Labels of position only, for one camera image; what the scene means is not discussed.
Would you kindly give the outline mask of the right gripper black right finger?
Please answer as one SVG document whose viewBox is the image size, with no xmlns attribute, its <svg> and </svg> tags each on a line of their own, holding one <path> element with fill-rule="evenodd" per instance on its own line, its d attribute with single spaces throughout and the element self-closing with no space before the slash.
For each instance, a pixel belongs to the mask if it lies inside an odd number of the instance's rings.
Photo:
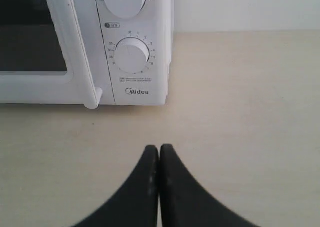
<svg viewBox="0 0 320 227">
<path fill-rule="evenodd" d="M 159 196 L 164 227 L 250 226 L 197 182 L 171 144 L 160 148 Z"/>
</svg>

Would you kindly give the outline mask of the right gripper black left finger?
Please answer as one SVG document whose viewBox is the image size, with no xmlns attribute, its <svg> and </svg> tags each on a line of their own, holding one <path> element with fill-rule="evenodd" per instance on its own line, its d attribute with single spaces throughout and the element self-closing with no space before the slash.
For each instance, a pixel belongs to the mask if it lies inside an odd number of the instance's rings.
<svg viewBox="0 0 320 227">
<path fill-rule="evenodd" d="M 158 221 L 159 151 L 145 147 L 136 167 L 113 194 L 95 212 L 77 223 L 77 227 L 156 227 Z"/>
</svg>

